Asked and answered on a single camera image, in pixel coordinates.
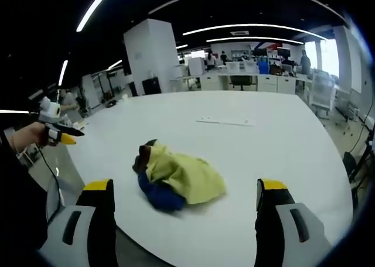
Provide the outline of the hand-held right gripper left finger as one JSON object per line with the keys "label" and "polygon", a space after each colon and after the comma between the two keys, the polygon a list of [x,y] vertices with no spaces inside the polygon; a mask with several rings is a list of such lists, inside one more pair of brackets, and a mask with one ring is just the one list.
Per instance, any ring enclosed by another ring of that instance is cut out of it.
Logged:
{"label": "hand-held right gripper left finger", "polygon": [[111,179],[88,183],[74,204],[53,204],[47,192],[47,240],[40,248],[49,266],[117,266],[114,184]]}

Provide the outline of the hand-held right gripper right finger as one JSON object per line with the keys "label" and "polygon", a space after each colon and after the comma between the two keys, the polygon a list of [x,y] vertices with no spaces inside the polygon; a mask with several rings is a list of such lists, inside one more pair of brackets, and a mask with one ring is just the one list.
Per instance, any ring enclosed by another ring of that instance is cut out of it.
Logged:
{"label": "hand-held right gripper right finger", "polygon": [[286,185],[257,180],[255,266],[317,266],[332,246],[323,222]]}

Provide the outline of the person's left hand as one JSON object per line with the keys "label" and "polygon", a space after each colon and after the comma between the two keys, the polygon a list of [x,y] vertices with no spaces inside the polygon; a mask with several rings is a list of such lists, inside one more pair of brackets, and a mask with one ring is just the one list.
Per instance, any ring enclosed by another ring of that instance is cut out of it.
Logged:
{"label": "person's left hand", "polygon": [[11,148],[17,153],[23,152],[32,144],[36,144],[39,147],[57,145],[57,142],[49,139],[46,125],[40,122],[33,122],[15,131],[7,140]]}

